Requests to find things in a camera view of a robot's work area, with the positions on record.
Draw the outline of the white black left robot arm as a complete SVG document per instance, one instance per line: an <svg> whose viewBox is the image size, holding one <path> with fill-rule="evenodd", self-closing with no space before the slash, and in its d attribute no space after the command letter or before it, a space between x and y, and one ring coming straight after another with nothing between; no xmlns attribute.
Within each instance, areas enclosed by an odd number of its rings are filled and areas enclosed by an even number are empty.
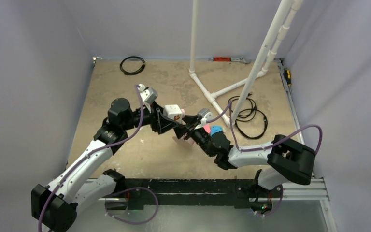
<svg viewBox="0 0 371 232"><path fill-rule="evenodd" d="M38 231L65 232L94 201L105 196L129 196L136 191L136 186L128 186L126 178L113 169L104 171L93 182L88 179L133 138L128 130L138 133L142 126L149 125L154 132L163 134L179 126L184 116L184 110L176 104L160 106L142 98L140 107L132 110L127 99L115 99L80 157L49 184L38 184L32 190L31 214L38 221Z"/></svg>

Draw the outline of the blue plug adapter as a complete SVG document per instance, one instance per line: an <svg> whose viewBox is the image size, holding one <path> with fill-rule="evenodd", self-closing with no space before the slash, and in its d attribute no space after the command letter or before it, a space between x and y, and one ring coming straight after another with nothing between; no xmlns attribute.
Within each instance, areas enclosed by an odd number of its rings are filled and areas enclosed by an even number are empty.
<svg viewBox="0 0 371 232"><path fill-rule="evenodd" d="M218 132L223 132L223 128L221 126L211 126L210 135L213 135Z"/></svg>

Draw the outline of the pink plug adapter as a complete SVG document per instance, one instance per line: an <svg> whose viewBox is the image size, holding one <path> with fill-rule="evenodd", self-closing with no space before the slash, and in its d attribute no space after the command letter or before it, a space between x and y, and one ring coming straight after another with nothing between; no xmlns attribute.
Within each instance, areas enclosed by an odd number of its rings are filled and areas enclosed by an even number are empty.
<svg viewBox="0 0 371 232"><path fill-rule="evenodd" d="M204 130L205 130L208 134L211 133L211 127L210 127L210 125L206 124L206 125L203 126L203 128L204 128Z"/></svg>

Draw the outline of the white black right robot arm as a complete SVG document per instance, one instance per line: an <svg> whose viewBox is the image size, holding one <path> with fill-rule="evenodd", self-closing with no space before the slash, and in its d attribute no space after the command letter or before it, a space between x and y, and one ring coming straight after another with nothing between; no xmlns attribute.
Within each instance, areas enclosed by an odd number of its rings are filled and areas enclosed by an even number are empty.
<svg viewBox="0 0 371 232"><path fill-rule="evenodd" d="M179 139L192 139L223 170L268 165L268 169L255 175L252 191L256 196L263 197L286 182L311 183L316 151L293 140L291 135L278 134L261 145L237 147L223 131L210 134L199 128L195 116L186 116L185 123L176 126L174 131Z"/></svg>

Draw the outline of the white cube power socket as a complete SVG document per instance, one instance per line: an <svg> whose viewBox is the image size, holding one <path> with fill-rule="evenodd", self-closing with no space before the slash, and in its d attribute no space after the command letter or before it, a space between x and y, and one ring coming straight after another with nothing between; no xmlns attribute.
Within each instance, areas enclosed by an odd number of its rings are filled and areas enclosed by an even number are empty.
<svg viewBox="0 0 371 232"><path fill-rule="evenodd" d="M163 107L163 115L173 121L181 122L185 116L185 111L177 104L166 104Z"/></svg>

